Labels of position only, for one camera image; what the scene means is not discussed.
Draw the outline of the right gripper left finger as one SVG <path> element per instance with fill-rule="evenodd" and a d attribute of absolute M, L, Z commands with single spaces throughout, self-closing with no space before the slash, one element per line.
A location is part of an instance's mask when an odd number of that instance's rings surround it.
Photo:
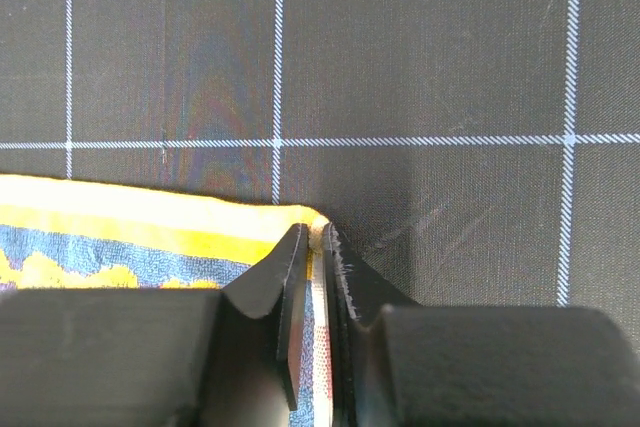
<path fill-rule="evenodd" d="M 298 404 L 308 229 L 221 289 L 1 297 L 5 426 L 284 426 Z"/>

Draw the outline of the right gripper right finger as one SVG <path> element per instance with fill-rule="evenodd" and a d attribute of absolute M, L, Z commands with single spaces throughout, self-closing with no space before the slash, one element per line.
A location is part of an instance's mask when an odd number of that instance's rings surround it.
<path fill-rule="evenodd" d="M 424 306 L 322 233 L 336 426 L 635 426 L 639 360 L 584 307 Z"/>

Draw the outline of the colourful patterned towel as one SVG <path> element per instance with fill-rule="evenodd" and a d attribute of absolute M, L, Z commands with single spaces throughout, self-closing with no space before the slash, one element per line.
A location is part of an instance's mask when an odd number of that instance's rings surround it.
<path fill-rule="evenodd" d="M 296 224 L 308 229 L 304 330 L 293 426 L 333 422 L 322 266 L 327 219 L 302 205 L 21 175 L 1 178 L 5 288 L 220 288 L 263 260 Z"/>

